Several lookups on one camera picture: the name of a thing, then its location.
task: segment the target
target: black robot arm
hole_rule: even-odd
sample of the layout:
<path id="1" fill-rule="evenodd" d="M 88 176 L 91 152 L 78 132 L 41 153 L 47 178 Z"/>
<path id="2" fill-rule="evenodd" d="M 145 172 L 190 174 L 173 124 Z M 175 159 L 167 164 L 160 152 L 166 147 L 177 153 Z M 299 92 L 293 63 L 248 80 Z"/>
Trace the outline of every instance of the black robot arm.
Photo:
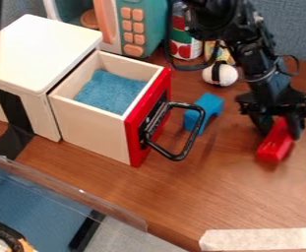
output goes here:
<path id="1" fill-rule="evenodd" d="M 305 128 L 306 94 L 291 86 L 274 36 L 248 0 L 184 0 L 186 31 L 201 40 L 224 40 L 251 91 L 239 95 L 242 114 L 267 135 L 274 116 L 283 116 L 295 140 Z"/>

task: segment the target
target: orange buttons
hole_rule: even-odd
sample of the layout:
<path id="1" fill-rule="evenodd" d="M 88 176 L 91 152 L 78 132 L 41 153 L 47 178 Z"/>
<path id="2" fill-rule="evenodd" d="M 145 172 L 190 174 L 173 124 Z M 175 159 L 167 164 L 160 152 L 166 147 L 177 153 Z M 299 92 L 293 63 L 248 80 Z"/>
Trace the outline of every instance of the orange buttons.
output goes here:
<path id="1" fill-rule="evenodd" d="M 128 43 L 132 43 L 134 41 L 134 36 L 130 32 L 124 32 L 123 36 L 124 36 L 125 41 Z"/>
<path id="2" fill-rule="evenodd" d="M 133 11 L 133 20 L 141 22 L 145 18 L 145 12 L 141 9 Z"/>
<path id="3" fill-rule="evenodd" d="M 132 9 L 128 7 L 121 8 L 121 17 L 130 20 L 132 18 Z"/>
<path id="4" fill-rule="evenodd" d="M 135 34 L 134 40 L 136 44 L 144 45 L 146 43 L 146 37 L 144 35 Z"/>
<path id="5" fill-rule="evenodd" d="M 131 21 L 122 21 L 122 28 L 124 31 L 131 32 L 133 29 L 133 23 Z"/>
<path id="6" fill-rule="evenodd" d="M 145 25 L 142 23 L 134 23 L 134 32 L 136 33 L 145 32 Z"/>
<path id="7" fill-rule="evenodd" d="M 145 50 L 141 46 L 134 44 L 126 44 L 123 49 L 128 55 L 132 55 L 135 57 L 141 57 L 145 52 Z"/>

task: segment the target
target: white box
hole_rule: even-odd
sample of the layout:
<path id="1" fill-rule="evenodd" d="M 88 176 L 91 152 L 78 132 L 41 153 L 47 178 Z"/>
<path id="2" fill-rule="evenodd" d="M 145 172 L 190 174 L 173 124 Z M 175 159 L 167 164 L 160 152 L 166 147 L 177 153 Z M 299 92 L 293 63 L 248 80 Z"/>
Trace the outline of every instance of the white box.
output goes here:
<path id="1" fill-rule="evenodd" d="M 95 70 L 148 82 L 123 115 L 74 100 Z M 138 127 L 165 93 L 170 98 L 170 70 L 122 56 L 96 51 L 50 95 L 65 141 L 132 166 L 139 166 L 148 150 L 140 149 Z"/>
<path id="2" fill-rule="evenodd" d="M 60 140 L 47 95 L 101 41 L 99 31 L 32 15 L 0 31 L 0 90 L 21 99 L 35 134 Z"/>

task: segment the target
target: open drawer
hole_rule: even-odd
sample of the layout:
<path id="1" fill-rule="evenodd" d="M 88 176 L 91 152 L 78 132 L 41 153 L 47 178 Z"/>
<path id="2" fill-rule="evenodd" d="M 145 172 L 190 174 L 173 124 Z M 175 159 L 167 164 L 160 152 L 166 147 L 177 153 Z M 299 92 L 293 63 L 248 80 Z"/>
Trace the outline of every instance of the open drawer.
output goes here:
<path id="1" fill-rule="evenodd" d="M 115 114 L 75 100 L 96 70 L 146 83 L 125 112 Z M 170 82 L 167 68 L 95 51 L 49 95 L 49 99 L 66 142 L 139 166 L 150 149 L 145 145 L 147 134 L 143 129 L 155 120 L 149 135 L 154 141 L 167 118 Z"/>

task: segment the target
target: masking tape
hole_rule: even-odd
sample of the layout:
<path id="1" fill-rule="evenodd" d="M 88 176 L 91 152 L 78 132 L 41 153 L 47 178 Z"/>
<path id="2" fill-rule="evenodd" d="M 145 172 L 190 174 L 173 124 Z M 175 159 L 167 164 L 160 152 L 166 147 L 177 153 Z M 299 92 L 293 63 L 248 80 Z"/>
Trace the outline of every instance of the masking tape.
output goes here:
<path id="1" fill-rule="evenodd" d="M 208 230 L 202 251 L 306 249 L 306 228 Z"/>
<path id="2" fill-rule="evenodd" d="M 306 249 L 306 228 L 208 230 L 202 251 Z"/>

